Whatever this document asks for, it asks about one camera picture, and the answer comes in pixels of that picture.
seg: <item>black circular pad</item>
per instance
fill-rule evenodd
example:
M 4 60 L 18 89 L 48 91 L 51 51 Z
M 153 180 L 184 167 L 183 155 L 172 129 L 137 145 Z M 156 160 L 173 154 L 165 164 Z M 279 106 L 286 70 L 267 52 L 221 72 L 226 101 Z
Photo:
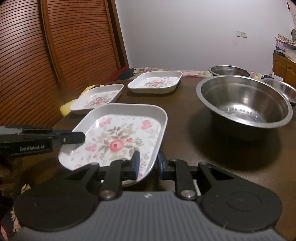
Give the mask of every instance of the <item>black circular pad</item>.
M 86 220 L 97 198 L 79 182 L 49 181 L 24 192 L 14 204 L 19 222 L 38 231 L 59 231 Z
M 254 232 L 273 226 L 281 215 L 279 197 L 246 180 L 215 183 L 201 200 L 204 213 L 221 227 Z

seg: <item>floral plate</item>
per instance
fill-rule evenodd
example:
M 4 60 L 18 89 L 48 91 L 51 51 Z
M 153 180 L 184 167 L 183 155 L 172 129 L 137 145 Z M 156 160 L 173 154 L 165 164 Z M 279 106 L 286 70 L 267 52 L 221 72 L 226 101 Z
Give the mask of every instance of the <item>floral plate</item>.
M 88 113 L 103 104 L 115 102 L 120 96 L 123 84 L 96 87 L 85 92 L 71 106 L 70 110 L 76 114 Z
M 140 168 L 136 182 L 139 182 L 156 161 L 166 124 L 166 112 L 158 106 L 100 106 L 87 114 L 73 130 L 85 133 L 85 142 L 62 146 L 59 161 L 70 170 L 91 162 L 108 166 L 114 160 L 130 159 L 137 150 L 140 152 Z
M 180 71 L 152 71 L 144 73 L 128 84 L 135 93 L 164 94 L 172 92 L 180 81 Z

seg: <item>wooden table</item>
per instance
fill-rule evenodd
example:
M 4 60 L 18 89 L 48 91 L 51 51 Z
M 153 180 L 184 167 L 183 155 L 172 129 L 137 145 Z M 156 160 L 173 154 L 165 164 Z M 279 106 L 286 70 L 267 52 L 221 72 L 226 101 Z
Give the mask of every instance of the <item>wooden table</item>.
M 125 85 L 118 103 L 154 104 L 168 114 L 162 143 L 167 158 L 179 158 L 189 165 L 208 161 L 243 178 L 273 190 L 282 200 L 283 212 L 276 229 L 286 238 L 296 238 L 296 113 L 286 126 L 274 130 L 266 140 L 242 142 L 225 136 L 211 124 L 209 110 L 198 99 L 195 88 L 200 78 L 182 78 L 172 93 L 165 95 L 134 94 Z M 72 129 L 84 115 L 69 114 L 55 125 Z M 58 162 L 58 148 L 49 154 L 26 157 L 24 176 L 30 184 L 43 182 L 66 172 Z M 154 169 L 131 190 L 174 190 L 173 181 L 161 181 Z

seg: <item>metal bowl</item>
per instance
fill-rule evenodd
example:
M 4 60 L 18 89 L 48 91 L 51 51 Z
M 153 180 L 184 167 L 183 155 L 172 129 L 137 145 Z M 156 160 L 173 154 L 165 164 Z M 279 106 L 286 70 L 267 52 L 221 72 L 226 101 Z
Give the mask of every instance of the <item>metal bowl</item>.
M 296 105 L 296 89 L 293 86 L 285 82 L 269 78 L 263 79 L 262 81 L 283 94 L 290 102 L 292 107 Z
M 288 124 L 293 115 L 282 94 L 248 77 L 214 76 L 202 80 L 196 93 L 218 127 L 242 140 L 261 139 L 270 129 Z
M 241 69 L 239 67 L 230 66 L 230 65 L 218 65 L 214 66 L 212 68 L 209 68 L 209 72 L 215 75 L 240 75 L 245 77 L 250 77 L 250 73 L 244 69 Z

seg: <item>yellow cloth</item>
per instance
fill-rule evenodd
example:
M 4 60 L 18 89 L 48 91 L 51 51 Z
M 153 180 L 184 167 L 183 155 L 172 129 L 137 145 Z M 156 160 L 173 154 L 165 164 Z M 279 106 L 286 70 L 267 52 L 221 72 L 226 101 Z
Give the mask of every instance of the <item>yellow cloth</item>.
M 94 87 L 94 85 L 87 87 L 87 88 L 81 93 L 81 95 L 83 95 L 85 92 L 87 92 L 88 90 L 90 90 L 90 89 L 93 88 L 93 87 Z M 70 106 L 71 106 L 76 100 L 77 100 L 77 99 L 72 100 L 72 101 L 70 101 L 70 102 L 64 104 L 63 106 L 61 106 L 61 108 L 60 108 L 59 110 L 60 110 L 60 112 L 62 113 L 62 116 L 66 116 L 67 114 L 70 113 Z

